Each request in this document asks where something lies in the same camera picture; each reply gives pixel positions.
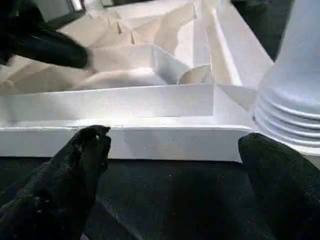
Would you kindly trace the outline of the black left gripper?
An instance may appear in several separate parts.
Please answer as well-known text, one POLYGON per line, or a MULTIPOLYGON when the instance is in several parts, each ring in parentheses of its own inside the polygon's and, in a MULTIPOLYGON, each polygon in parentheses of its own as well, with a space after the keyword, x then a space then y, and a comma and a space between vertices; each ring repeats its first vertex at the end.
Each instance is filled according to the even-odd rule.
POLYGON ((85 68, 89 51, 63 33, 37 29, 46 24, 33 0, 0 2, 0 64, 21 56, 46 64, 85 68))

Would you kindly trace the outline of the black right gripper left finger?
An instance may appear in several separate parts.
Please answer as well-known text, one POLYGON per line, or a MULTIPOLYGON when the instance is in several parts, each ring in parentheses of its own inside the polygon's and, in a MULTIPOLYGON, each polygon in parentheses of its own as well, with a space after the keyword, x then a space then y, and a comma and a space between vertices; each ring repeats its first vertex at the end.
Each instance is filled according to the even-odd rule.
POLYGON ((0 209, 3 240, 79 240, 108 169, 110 127, 79 130, 0 209))

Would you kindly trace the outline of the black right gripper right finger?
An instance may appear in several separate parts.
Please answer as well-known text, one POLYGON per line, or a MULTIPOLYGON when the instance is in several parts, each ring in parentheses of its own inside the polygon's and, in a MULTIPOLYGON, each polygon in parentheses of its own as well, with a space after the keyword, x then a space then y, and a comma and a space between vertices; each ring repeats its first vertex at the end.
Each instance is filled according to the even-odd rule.
POLYGON ((320 238, 320 170, 288 145, 253 132, 238 151, 278 240, 320 238))

